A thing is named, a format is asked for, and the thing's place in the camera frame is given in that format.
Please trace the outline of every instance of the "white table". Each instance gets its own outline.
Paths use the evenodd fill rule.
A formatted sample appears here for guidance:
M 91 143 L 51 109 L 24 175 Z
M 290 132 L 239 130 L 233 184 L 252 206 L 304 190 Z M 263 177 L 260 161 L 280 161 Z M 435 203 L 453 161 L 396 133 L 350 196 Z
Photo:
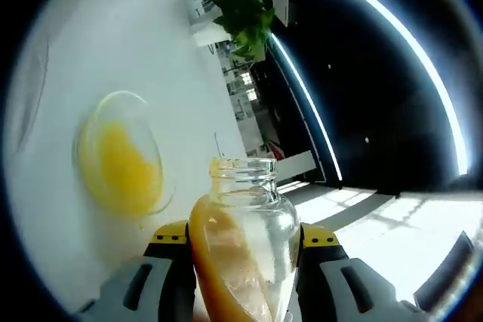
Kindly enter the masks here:
M 215 133 L 226 157 L 245 156 L 217 55 L 195 46 L 186 9 L 186 0 L 51 0 L 26 42 L 6 120 L 8 192 L 35 270 L 68 311 L 97 296 L 161 224 L 187 218 L 211 186 Z M 48 62 L 38 113 L 15 152 L 41 60 Z M 147 101 L 165 167 L 178 176 L 172 205 L 145 221 L 144 231 L 92 207 L 72 165 L 79 122 L 116 90 Z

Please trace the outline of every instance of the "green plant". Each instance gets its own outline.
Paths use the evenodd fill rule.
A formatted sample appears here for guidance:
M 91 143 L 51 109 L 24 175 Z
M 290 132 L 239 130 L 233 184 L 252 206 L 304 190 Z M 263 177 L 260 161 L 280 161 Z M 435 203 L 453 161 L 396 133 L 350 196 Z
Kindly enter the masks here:
M 234 52 L 247 60 L 265 57 L 265 43 L 275 9 L 266 9 L 263 0 L 213 0 L 223 15 L 214 20 L 232 35 L 238 46 Z

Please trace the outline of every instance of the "black object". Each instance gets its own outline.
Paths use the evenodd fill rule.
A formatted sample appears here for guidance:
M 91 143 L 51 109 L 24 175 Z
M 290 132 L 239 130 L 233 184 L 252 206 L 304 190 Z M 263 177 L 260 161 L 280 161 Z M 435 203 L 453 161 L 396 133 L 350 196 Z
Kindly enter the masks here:
M 303 228 L 301 233 L 300 240 L 303 241 L 305 238 Z M 348 258 L 339 244 L 330 247 L 304 248 L 303 242 L 300 243 L 296 291 L 303 322 L 319 322 L 321 311 L 324 312 L 324 321 L 337 320 L 331 288 L 320 264 Z
M 196 277 L 193 270 L 191 247 L 189 244 L 188 225 L 186 224 L 186 243 L 172 244 L 166 236 L 158 240 L 164 243 L 150 243 L 144 256 L 171 259 L 171 267 L 159 298 L 158 320 L 185 322 L 193 319 L 195 303 Z M 171 236 L 177 241 L 179 237 Z
M 414 300 L 422 310 L 431 311 L 435 307 L 472 252 L 472 242 L 466 233 L 462 232 L 445 260 L 414 294 Z
M 132 311 L 137 311 L 141 293 L 143 292 L 144 284 L 146 284 L 146 281 L 148 279 L 148 276 L 151 270 L 152 270 L 152 265 L 150 264 L 143 264 L 140 266 L 139 270 L 134 276 L 134 279 L 131 282 L 131 285 L 129 286 L 128 291 L 126 292 L 126 296 L 123 301 L 124 307 Z

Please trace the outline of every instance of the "glass bowl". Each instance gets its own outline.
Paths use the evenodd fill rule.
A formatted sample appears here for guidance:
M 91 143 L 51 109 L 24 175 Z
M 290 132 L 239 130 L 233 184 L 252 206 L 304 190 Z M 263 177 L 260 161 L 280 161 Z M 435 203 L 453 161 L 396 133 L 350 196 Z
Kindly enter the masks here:
M 81 126 L 75 147 L 79 173 L 104 209 L 140 219 L 162 212 L 174 190 L 149 126 L 147 103 L 118 91 L 107 95 Z

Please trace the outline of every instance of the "orange liquid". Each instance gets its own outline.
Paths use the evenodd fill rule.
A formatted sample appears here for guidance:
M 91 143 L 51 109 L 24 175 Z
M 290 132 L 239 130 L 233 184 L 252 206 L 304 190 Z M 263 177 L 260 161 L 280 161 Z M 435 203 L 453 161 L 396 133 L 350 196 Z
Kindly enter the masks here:
M 162 190 L 161 165 L 144 159 L 122 123 L 103 124 L 93 152 L 79 140 L 79 163 L 85 182 L 106 209 L 126 216 L 152 211 Z
M 208 196 L 191 212 L 189 238 L 211 322 L 272 321 L 266 283 L 242 231 Z

